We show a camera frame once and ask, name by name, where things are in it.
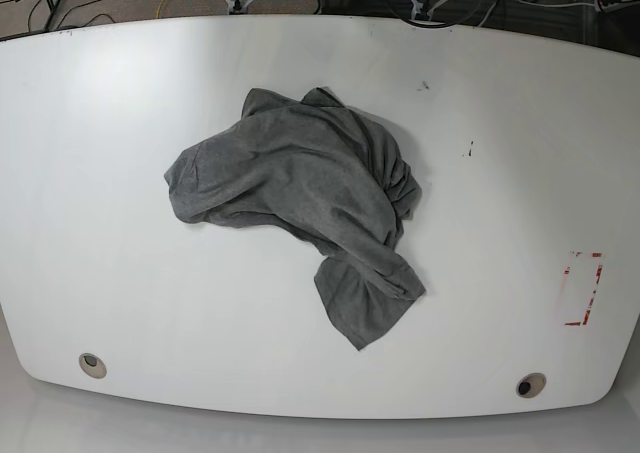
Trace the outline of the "grey T-shirt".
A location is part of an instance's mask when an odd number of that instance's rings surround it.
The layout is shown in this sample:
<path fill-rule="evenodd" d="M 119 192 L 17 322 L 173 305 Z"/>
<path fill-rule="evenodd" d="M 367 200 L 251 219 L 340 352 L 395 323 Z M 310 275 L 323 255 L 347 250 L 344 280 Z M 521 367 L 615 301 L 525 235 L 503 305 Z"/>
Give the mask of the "grey T-shirt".
<path fill-rule="evenodd" d="M 391 132 L 325 89 L 299 100 L 250 90 L 240 119 L 185 149 L 164 178 L 184 223 L 274 226 L 313 245 L 325 312 L 356 349 L 426 292 L 397 252 L 421 186 Z"/>

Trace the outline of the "red tape rectangle marking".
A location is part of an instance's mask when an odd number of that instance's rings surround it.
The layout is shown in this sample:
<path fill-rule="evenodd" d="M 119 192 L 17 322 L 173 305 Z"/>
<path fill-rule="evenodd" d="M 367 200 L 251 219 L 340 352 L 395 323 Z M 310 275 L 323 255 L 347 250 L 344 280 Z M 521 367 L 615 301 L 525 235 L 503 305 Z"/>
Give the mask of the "red tape rectangle marking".
<path fill-rule="evenodd" d="M 572 251 L 563 270 L 556 316 L 565 327 L 585 326 L 602 276 L 604 255 Z"/>

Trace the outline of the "white power strip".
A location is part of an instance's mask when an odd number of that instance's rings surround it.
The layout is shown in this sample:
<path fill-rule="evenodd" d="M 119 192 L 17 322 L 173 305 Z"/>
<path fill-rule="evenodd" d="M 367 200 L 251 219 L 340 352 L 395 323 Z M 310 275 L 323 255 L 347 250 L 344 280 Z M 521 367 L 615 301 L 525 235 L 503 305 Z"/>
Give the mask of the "white power strip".
<path fill-rule="evenodd" d="M 600 13 L 612 13 L 628 7 L 637 6 L 640 0 L 596 0 L 596 10 Z"/>

